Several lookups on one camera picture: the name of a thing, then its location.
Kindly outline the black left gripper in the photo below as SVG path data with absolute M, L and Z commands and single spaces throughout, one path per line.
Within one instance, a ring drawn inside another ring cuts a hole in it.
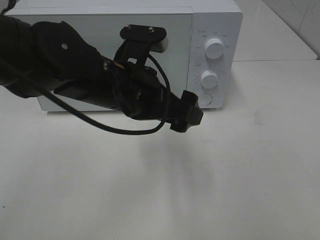
M 170 129 L 175 132 L 198 126 L 204 115 L 198 108 L 198 96 L 184 90 L 181 98 L 177 97 L 160 82 L 161 72 L 144 64 L 112 60 L 109 108 L 134 120 L 171 120 Z

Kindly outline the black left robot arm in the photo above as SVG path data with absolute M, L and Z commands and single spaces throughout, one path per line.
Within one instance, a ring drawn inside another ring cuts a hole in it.
M 28 99 L 44 96 L 70 114 L 101 130 L 120 135 L 149 135 L 165 123 L 178 133 L 201 123 L 203 111 L 196 94 L 171 92 L 170 83 L 151 52 L 167 32 L 162 27 L 127 25 L 120 31 L 122 45 L 113 59 L 101 55 L 68 23 L 40 21 L 28 24 L 0 17 L 0 84 Z M 62 97 L 118 110 L 138 120 L 157 120 L 147 130 L 114 128 L 81 113 Z

